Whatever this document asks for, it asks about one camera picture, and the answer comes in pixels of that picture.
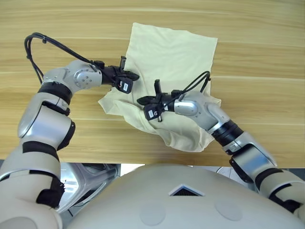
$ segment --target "towel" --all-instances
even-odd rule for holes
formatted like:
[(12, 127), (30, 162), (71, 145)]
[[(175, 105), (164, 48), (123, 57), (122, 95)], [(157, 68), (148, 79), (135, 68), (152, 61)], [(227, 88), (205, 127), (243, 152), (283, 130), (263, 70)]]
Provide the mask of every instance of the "towel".
[[(147, 121), (137, 99), (155, 96), (156, 79), (160, 79), (162, 92), (183, 90), (202, 72), (210, 71), (216, 44), (217, 38), (134, 23), (124, 69), (140, 78), (133, 83), (130, 94), (113, 87), (99, 104), (105, 113), (122, 115), (135, 128), (159, 135), (167, 146), (186, 152), (203, 151), (213, 138), (193, 120), (174, 112), (164, 112), (162, 122)], [(210, 96), (210, 89), (209, 82), (203, 93)], [(221, 100), (211, 96), (209, 99), (220, 105)]]

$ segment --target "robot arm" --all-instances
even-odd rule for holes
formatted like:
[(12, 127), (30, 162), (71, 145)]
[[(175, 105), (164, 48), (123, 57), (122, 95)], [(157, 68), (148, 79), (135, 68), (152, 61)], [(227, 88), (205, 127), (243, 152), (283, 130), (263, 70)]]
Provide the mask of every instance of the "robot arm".
[(129, 93), (139, 78), (123, 70), (124, 58), (120, 67), (96, 64), (76, 60), (45, 74), (19, 123), (20, 143), (0, 169), (0, 229), (62, 227), (55, 211), (64, 193), (57, 151), (69, 144), (75, 130), (68, 117), (72, 96), (101, 84)]
[(194, 120), (231, 156), (230, 164), (244, 182), (255, 183), (261, 195), (305, 223), (305, 182), (289, 171), (278, 169), (270, 153), (218, 105), (211, 103), (208, 96), (194, 91), (185, 93), (170, 102), (167, 110)]

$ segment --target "yellow cloth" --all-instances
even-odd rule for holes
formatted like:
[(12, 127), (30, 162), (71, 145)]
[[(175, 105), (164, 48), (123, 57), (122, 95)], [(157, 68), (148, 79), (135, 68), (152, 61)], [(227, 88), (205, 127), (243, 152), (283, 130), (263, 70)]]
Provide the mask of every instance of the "yellow cloth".
[[(147, 121), (137, 99), (155, 95), (154, 81), (162, 92), (183, 90), (202, 72), (211, 69), (217, 38), (134, 23), (126, 53), (125, 70), (140, 76), (132, 92), (112, 88), (100, 101), (105, 113), (122, 115), (126, 122), (147, 133), (159, 135), (167, 146), (187, 152), (201, 152), (213, 138), (191, 119), (173, 112), (162, 113), (163, 121)], [(210, 95), (211, 84), (204, 91)], [(220, 104), (219, 99), (210, 97)]]

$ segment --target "wire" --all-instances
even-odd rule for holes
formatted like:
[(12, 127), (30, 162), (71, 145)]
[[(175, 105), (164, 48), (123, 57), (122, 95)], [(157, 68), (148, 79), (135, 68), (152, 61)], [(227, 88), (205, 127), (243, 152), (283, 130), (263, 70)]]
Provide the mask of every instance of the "wire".
[(168, 106), (170, 103), (172, 103), (173, 101), (175, 101), (176, 99), (178, 99), (181, 95), (183, 95), (184, 93), (187, 93), (189, 91), (191, 91), (192, 89), (194, 89), (195, 87), (197, 87), (203, 80), (205, 79), (203, 86), (200, 89), (200, 92), (202, 93), (206, 87), (206, 85), (208, 84), (209, 80), (210, 80), (210, 72), (209, 71), (205, 71), (203, 73), (201, 73), (200, 75), (198, 75), (196, 77), (196, 79), (194, 79), (189, 85), (187, 85), (186, 88), (184, 88), (177, 96), (175, 96), (172, 100), (168, 101), (162, 108), (161, 111)]
[(90, 60), (86, 59), (85, 57), (79, 55), (78, 53), (76, 53), (72, 49), (68, 48), (64, 44), (58, 42), (57, 40), (55, 40), (51, 37), (48, 37), (46, 35), (43, 35), (42, 33), (34, 32), (32, 35), (29, 35), (25, 38), (24, 48), (25, 48), (25, 52), (27, 54), (27, 59), (29, 59), (29, 61), (31, 62), (40, 83), (42, 83), (42, 80), (43, 80), (43, 73), (40, 70), (40, 68), (36, 65), (36, 63), (34, 62), (32, 54), (31, 54), (31, 43), (32, 43), (33, 38), (41, 39), (44, 44), (49, 42), (49, 43), (53, 44), (54, 46), (60, 48), (61, 50), (67, 52), (68, 54), (74, 56), (75, 58), (77, 58), (81, 61), (84, 61), (84, 62), (87, 62), (87, 63), (90, 63), (90, 64), (94, 64), (93, 61), (90, 61)]

